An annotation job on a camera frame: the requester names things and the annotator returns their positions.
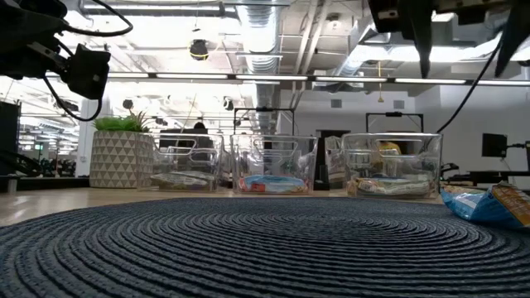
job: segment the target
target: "dark blue placemat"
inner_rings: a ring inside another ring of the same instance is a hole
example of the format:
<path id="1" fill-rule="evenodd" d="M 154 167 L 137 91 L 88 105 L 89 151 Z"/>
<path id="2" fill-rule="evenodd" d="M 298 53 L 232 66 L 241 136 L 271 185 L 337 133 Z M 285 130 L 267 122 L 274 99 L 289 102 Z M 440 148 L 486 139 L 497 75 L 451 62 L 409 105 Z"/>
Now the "dark blue placemat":
<path id="1" fill-rule="evenodd" d="M 0 228 L 0 297 L 530 297 L 530 236 L 445 206 L 169 199 Z"/>

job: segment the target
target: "potted plant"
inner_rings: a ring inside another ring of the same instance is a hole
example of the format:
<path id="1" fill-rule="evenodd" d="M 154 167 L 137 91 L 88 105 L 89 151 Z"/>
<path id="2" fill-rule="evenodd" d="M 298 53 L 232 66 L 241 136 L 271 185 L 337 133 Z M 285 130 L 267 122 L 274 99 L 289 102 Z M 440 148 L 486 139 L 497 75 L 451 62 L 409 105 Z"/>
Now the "potted plant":
<path id="1" fill-rule="evenodd" d="M 149 186 L 154 140 L 143 134 L 149 131 L 145 127 L 145 113 L 130 113 L 125 118 L 94 120 L 97 131 L 94 133 L 90 160 L 91 187 Z"/>

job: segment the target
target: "food package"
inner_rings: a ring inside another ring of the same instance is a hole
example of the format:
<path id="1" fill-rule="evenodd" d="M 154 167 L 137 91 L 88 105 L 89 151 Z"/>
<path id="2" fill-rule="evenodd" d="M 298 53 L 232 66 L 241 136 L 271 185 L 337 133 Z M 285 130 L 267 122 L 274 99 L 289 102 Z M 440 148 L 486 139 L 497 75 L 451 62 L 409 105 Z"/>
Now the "food package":
<path id="1" fill-rule="evenodd" d="M 151 176 L 151 183 L 159 190 L 212 190 L 215 176 L 199 171 L 180 171 Z"/>
<path id="2" fill-rule="evenodd" d="M 397 178 L 354 178 L 347 184 L 351 196 L 425 196 L 432 192 L 428 180 L 408 180 Z"/>
<path id="3" fill-rule="evenodd" d="M 463 219 L 505 228 L 530 227 L 530 198 L 517 187 L 505 182 L 487 191 L 459 186 L 444 186 L 444 203 Z"/>
<path id="4" fill-rule="evenodd" d="M 308 192 L 304 180 L 276 175 L 251 175 L 241 178 L 239 188 L 241 191 L 274 194 Z"/>

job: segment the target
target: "blue chip bag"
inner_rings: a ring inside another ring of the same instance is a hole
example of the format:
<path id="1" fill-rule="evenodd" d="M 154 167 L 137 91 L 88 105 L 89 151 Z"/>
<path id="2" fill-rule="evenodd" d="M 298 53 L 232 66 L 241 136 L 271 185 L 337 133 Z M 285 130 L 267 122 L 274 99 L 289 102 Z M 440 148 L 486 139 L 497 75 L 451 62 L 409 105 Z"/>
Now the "blue chip bag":
<path id="1" fill-rule="evenodd" d="M 530 198 L 517 187 L 499 183 L 487 191 L 444 186 L 441 198 L 463 219 L 505 228 L 530 227 Z"/>
<path id="2" fill-rule="evenodd" d="M 309 190 L 302 179 L 275 175 L 251 175 L 241 178 L 239 188 L 242 191 L 273 194 L 304 193 Z"/>

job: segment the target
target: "green plant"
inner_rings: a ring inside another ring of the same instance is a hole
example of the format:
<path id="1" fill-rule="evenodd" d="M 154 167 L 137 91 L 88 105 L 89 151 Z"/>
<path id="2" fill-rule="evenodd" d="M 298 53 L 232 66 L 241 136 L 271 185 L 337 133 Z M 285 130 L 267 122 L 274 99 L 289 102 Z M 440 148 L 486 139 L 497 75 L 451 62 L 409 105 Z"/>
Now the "green plant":
<path id="1" fill-rule="evenodd" d="M 94 127 L 99 131 L 111 132 L 149 132 L 149 128 L 145 127 L 147 119 L 146 113 L 138 113 L 136 115 L 130 111 L 130 116 L 125 118 L 103 117 L 94 120 Z"/>

